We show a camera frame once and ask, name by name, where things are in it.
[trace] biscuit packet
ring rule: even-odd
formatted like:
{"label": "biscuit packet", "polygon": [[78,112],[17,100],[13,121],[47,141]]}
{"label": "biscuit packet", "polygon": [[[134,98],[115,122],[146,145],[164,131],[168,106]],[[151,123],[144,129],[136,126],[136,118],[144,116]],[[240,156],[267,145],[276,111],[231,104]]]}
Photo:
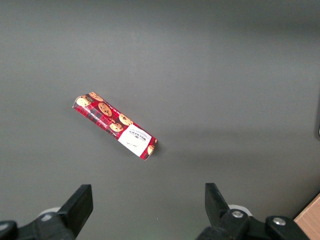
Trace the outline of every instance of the biscuit packet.
{"label": "biscuit packet", "polygon": [[153,153],[157,139],[95,92],[77,97],[72,107],[143,160]]}

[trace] gray table surface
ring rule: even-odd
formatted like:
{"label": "gray table surface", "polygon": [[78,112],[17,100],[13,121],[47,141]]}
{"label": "gray table surface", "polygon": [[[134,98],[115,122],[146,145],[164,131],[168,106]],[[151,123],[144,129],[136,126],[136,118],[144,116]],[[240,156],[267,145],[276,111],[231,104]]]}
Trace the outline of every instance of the gray table surface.
{"label": "gray table surface", "polygon": [[[0,218],[85,183],[78,239],[195,239],[205,183],[261,221],[319,191],[319,1],[1,1]],[[143,161],[72,109],[95,91],[159,142]]]}

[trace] cookie illustration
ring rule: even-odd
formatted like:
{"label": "cookie illustration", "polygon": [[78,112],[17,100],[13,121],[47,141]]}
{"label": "cookie illustration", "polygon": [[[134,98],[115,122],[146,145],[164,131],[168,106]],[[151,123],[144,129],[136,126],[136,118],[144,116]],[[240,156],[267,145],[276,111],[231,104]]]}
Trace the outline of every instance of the cookie illustration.
{"label": "cookie illustration", "polygon": [[153,146],[153,145],[149,145],[148,146],[148,154],[150,155],[150,154],[152,154],[152,152],[154,151],[154,149],[155,149],[155,146]]}
{"label": "cookie illustration", "polygon": [[121,132],[124,128],[121,126],[121,124],[119,123],[111,123],[110,124],[110,128],[114,131],[114,132]]}
{"label": "cookie illustration", "polygon": [[90,101],[82,97],[78,97],[78,99],[76,100],[76,104],[78,104],[81,107],[86,107],[90,105],[90,103],[91,103]]}
{"label": "cookie illustration", "polygon": [[102,112],[104,115],[107,115],[108,117],[111,117],[112,111],[111,111],[111,109],[110,109],[106,104],[104,104],[103,102],[100,102],[100,103],[98,104],[98,107],[99,107],[99,109],[101,110],[101,112]]}
{"label": "cookie illustration", "polygon": [[131,125],[133,124],[134,122],[131,121],[129,118],[127,118],[125,115],[123,115],[122,113],[120,113],[119,115],[119,119],[120,119],[120,122],[123,123],[124,125]]}
{"label": "cookie illustration", "polygon": [[81,97],[84,98],[85,100],[87,100],[90,103],[94,102],[94,100],[91,97],[87,96],[87,95],[82,95]]}
{"label": "cookie illustration", "polygon": [[96,94],[95,92],[90,92],[89,95],[90,95],[90,97],[92,97],[92,98],[95,99],[95,100],[98,100],[98,101],[100,101],[100,102],[103,102],[103,101],[104,101],[104,100],[103,100],[98,94]]}

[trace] cookie package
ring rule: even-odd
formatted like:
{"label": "cookie package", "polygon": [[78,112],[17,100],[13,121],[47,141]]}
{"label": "cookie package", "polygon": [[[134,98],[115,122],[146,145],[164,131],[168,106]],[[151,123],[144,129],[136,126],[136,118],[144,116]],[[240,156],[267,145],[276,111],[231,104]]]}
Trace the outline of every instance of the cookie package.
{"label": "cookie package", "polygon": [[77,97],[73,108],[143,160],[153,153],[157,139],[95,92]]}

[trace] bolt head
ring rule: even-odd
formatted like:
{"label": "bolt head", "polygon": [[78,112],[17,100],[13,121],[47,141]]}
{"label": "bolt head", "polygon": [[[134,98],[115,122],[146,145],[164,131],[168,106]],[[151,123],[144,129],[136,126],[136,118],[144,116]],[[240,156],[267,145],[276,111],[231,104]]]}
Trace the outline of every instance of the bolt head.
{"label": "bolt head", "polygon": [[1,225],[0,225],[0,231],[5,230],[7,227],[9,227],[9,224],[8,224],[8,223],[1,224]]}
{"label": "bolt head", "polygon": [[238,210],[235,210],[235,211],[232,212],[232,216],[234,216],[237,219],[240,219],[240,218],[242,218],[244,216],[244,214],[242,212],[238,211]]}
{"label": "bolt head", "polygon": [[51,218],[52,218],[52,216],[47,213],[46,215],[44,215],[43,217],[41,217],[41,221],[42,221],[42,222],[46,222],[46,221],[50,220]]}
{"label": "bolt head", "polygon": [[275,218],[273,219],[273,222],[274,222],[275,224],[279,225],[279,226],[284,226],[284,225],[286,225],[286,221],[283,220],[283,219],[280,218],[280,217],[275,217]]}

